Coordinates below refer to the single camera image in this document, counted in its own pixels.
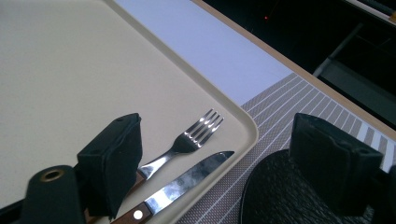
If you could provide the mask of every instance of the metal fork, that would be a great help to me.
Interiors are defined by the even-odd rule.
[[[201,148],[212,134],[219,128],[224,118],[220,118],[213,108],[207,111],[198,121],[181,133],[172,147],[155,160],[137,168],[137,178],[132,190],[137,189],[150,179],[163,165],[180,153],[192,153]]]

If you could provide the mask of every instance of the striped placemat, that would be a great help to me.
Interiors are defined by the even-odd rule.
[[[178,223],[237,223],[243,188],[259,161],[289,148],[295,113],[326,119],[385,154],[384,171],[396,163],[395,142],[357,118],[296,74],[290,74],[242,105],[257,123],[257,145],[225,175]]]

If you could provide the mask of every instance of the silver knife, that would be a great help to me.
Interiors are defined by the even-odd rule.
[[[149,221],[169,204],[197,186],[232,155],[233,151],[222,151],[198,162],[183,175],[149,196],[145,201],[111,222],[111,224],[135,224]]]

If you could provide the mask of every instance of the black object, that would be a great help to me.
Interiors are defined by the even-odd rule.
[[[0,209],[0,222],[79,224],[87,208],[92,217],[115,217],[142,158],[140,121],[137,113],[115,119],[78,153],[74,168],[38,172],[23,200]]]
[[[369,224],[374,210],[361,217],[337,216],[304,178],[289,150],[272,153],[260,161],[245,184],[239,224]]]
[[[85,224],[73,167],[53,166],[30,179],[20,224],[31,223]]]
[[[290,149],[252,171],[239,223],[396,223],[396,166],[324,119],[297,113]]]
[[[297,113],[290,156],[317,194],[338,215],[360,216],[368,181],[383,155],[324,119]]]
[[[138,114],[113,120],[78,153],[79,174],[86,181],[82,196],[90,216],[115,217],[136,180],[142,159]]]

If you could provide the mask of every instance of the wooden knife handle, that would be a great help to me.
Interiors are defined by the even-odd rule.
[[[141,224],[146,223],[152,217],[152,213],[145,202],[140,203],[135,208],[117,218],[111,224]]]
[[[140,174],[140,172],[137,171],[136,172],[136,181],[134,182],[134,185],[129,190],[128,195],[132,194],[135,190],[137,190],[140,186],[142,186],[143,183],[146,182],[146,180],[147,179],[142,174]]]

